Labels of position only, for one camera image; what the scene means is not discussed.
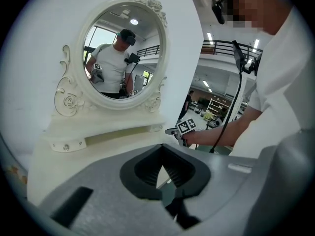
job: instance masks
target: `white t-shirt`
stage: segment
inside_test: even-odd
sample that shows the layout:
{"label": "white t-shirt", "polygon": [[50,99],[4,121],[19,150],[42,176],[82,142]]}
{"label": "white t-shirt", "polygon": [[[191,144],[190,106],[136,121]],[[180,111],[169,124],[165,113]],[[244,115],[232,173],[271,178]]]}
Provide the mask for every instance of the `white t-shirt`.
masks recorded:
{"label": "white t-shirt", "polygon": [[263,113],[249,124],[230,155],[258,158],[263,148],[278,145],[283,138],[301,129],[299,117],[284,93],[314,55],[313,35],[305,25],[297,9],[293,8],[265,47],[258,69],[257,87],[249,102],[249,106]]}
{"label": "white t-shirt", "polygon": [[102,68],[104,82],[92,83],[96,90],[107,93],[119,93],[123,73],[130,73],[132,65],[124,61],[128,52],[119,52],[113,45],[100,45],[91,54]]}

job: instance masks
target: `railing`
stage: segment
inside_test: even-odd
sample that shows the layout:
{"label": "railing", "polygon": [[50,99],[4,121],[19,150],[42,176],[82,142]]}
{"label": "railing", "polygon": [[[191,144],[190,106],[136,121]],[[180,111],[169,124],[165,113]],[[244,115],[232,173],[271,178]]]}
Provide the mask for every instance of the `railing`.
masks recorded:
{"label": "railing", "polygon": [[[250,45],[244,45],[240,43],[238,44],[242,50],[242,53],[244,54],[245,61],[248,61],[249,59],[254,60],[254,58],[257,58],[263,51]],[[201,48],[201,53],[213,55],[224,54],[234,56],[233,44],[231,41],[204,40]]]}
{"label": "railing", "polygon": [[157,55],[159,54],[159,45],[151,46],[145,49],[141,49],[137,52],[139,57],[145,57],[148,55]]}
{"label": "railing", "polygon": [[[244,45],[238,43],[245,57],[245,61],[248,62],[249,59],[254,60],[257,58],[263,50],[254,48],[250,45]],[[84,47],[84,51],[86,51],[86,56],[84,59],[84,66],[87,63],[88,55],[92,53],[95,48],[92,47]],[[137,52],[139,57],[145,57],[149,55],[157,55],[159,54],[160,46],[155,45],[145,49],[141,49]],[[229,55],[234,56],[233,44],[231,41],[221,41],[221,40],[204,40],[201,48],[201,54],[213,54],[213,55]]]}

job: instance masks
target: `ceiling light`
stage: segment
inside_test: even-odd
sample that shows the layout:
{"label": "ceiling light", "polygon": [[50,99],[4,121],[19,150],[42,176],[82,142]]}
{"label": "ceiling light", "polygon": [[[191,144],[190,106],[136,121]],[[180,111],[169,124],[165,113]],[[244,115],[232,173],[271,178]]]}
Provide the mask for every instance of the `ceiling light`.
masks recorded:
{"label": "ceiling light", "polygon": [[254,44],[254,48],[257,48],[259,44],[259,39],[256,39],[255,44]]}
{"label": "ceiling light", "polygon": [[209,85],[208,85],[208,83],[206,81],[202,81],[202,82],[203,82],[203,84],[206,85],[206,87],[209,87]]}
{"label": "ceiling light", "polygon": [[207,35],[208,35],[209,40],[212,40],[211,33],[208,32]]}
{"label": "ceiling light", "polygon": [[138,24],[138,21],[136,19],[131,19],[130,22],[135,26]]}

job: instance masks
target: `head-mounted camera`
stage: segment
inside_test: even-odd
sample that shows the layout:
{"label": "head-mounted camera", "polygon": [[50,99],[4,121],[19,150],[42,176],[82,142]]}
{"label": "head-mounted camera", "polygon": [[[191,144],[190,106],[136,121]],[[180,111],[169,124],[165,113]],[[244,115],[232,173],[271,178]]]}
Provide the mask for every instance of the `head-mounted camera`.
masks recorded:
{"label": "head-mounted camera", "polygon": [[233,0],[212,0],[212,11],[218,22],[225,23],[224,15],[233,15]]}

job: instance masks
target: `oval mirror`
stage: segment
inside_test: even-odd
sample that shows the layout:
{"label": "oval mirror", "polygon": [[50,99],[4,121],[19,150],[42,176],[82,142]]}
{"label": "oval mirror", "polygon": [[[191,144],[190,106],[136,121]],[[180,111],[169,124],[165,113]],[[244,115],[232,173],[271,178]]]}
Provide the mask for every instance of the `oval mirror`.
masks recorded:
{"label": "oval mirror", "polygon": [[115,5],[99,16],[84,42],[87,80],[102,95],[126,99],[144,91],[160,54],[155,18],[136,5]]}

